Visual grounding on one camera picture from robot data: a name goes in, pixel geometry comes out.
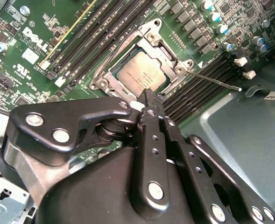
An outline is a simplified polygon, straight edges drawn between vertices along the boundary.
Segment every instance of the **silver screw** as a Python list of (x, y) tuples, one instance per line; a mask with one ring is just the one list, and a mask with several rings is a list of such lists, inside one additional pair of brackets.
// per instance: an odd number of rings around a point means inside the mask
[(41, 126), (44, 123), (44, 119), (37, 114), (30, 114), (25, 118), (26, 122), (34, 127)]
[(155, 112), (153, 110), (148, 110), (148, 113), (153, 117), (155, 116)]
[(20, 7), (20, 13), (24, 16), (29, 16), (30, 9), (27, 6), (21, 6)]
[(65, 143), (70, 140), (69, 134), (65, 130), (62, 130), (62, 129), (55, 130), (52, 134), (52, 137), (56, 141), (61, 142), (61, 143)]
[(265, 212), (265, 214), (266, 214), (272, 221), (275, 220), (275, 219), (274, 219), (274, 216), (272, 215), (272, 212), (269, 211), (269, 209), (264, 208), (264, 212)]
[(201, 141), (197, 137), (194, 138), (194, 141), (199, 145), (201, 144)]
[(262, 220), (264, 219), (262, 213), (261, 213), (256, 207), (253, 207), (252, 210), (253, 210), (254, 215), (255, 215), (260, 221), (262, 221)]
[(263, 29), (266, 29), (266, 28), (268, 28), (269, 26), (270, 26), (270, 21), (269, 20), (264, 20), (263, 22), (262, 22), (262, 28)]
[(213, 214), (215, 215), (216, 219), (218, 219), (221, 222), (224, 222), (226, 220), (226, 216), (223, 212), (223, 210), (216, 204), (213, 204), (211, 206), (211, 210)]
[(121, 102), (119, 103), (119, 105), (120, 105), (121, 107), (123, 107), (124, 109), (128, 109), (127, 104), (126, 104), (125, 102), (123, 102), (123, 101), (121, 101)]
[(169, 125), (175, 126), (175, 123), (172, 120), (169, 120)]
[(148, 185), (148, 191), (150, 192), (150, 195), (156, 200), (161, 200), (163, 198), (163, 190), (157, 183), (150, 183)]

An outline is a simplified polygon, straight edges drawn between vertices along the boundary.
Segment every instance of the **ram slot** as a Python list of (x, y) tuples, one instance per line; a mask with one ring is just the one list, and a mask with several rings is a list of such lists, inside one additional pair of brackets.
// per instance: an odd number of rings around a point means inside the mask
[(86, 21), (82, 24), (79, 30), (76, 31), (75, 35), (61, 48), (60, 51), (55, 53), (50, 60), (56, 61), (59, 58), (65, 58), (66, 51), (70, 48), (71, 45), (73, 45), (77, 39), (81, 37), (82, 34), (84, 34), (86, 31), (94, 30), (97, 28), (99, 23), (95, 23), (97, 19), (101, 19), (105, 14), (109, 14), (109, 4), (112, 2), (112, 0), (103, 0), (101, 4), (97, 7), (97, 10), (92, 13), (90, 16), (90, 19), (86, 19)]
[(111, 7), (105, 10), (102, 17), (99, 18), (99, 21), (97, 23), (92, 24), (81, 36), (79, 43), (76, 44), (76, 46), (63, 57), (63, 59), (58, 63), (59, 66), (65, 67), (74, 57), (78, 56), (77, 53), (85, 47), (85, 45), (88, 44), (88, 42), (92, 39), (93, 36), (98, 32), (98, 30), (104, 26), (107, 20), (111, 17), (113, 13), (119, 13), (121, 8), (124, 6), (124, 0), (123, 1), (117, 1), (118, 3), (113, 4)]
[(127, 11), (124, 18), (127, 18), (124, 23), (122, 23), (121, 27), (117, 29), (117, 31), (111, 37), (111, 41), (105, 42), (100, 46), (99, 51), (85, 66), (83, 66), (79, 71), (76, 77), (72, 82), (70, 82), (70, 86), (75, 86), (77, 82), (82, 79), (82, 77), (92, 68), (95, 62), (97, 62), (103, 55), (103, 53), (111, 48), (117, 41), (123, 36), (123, 33), (128, 30), (129, 27), (133, 27), (141, 17), (144, 15), (145, 11), (155, 2), (155, 0), (151, 0), (145, 4), (142, 4), (141, 7), (137, 8), (132, 12), (132, 7)]

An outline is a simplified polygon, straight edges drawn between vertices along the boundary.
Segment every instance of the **black plastic bracket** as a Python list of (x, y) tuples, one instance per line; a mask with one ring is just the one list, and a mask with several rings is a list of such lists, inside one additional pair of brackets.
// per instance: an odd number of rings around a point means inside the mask
[[(106, 119), (125, 119), (131, 113), (131, 107), (115, 97), (23, 105), (11, 112), (6, 135), (20, 150), (47, 165), (59, 166), (75, 152), (109, 145), (110, 142), (99, 137), (98, 141), (91, 140), (97, 124)], [(32, 114), (42, 117), (43, 124), (30, 125), (26, 117)], [(66, 131), (69, 140), (65, 143), (55, 140), (55, 130)]]
[(158, 218), (166, 211), (170, 201), (166, 148), (164, 135), (159, 130), (154, 93), (147, 91), (143, 94), (148, 95), (148, 107), (141, 111), (137, 125), (138, 143), (130, 201), (144, 218)]
[(200, 137), (186, 139), (198, 152), (227, 210), (238, 223), (275, 223), (275, 212)]

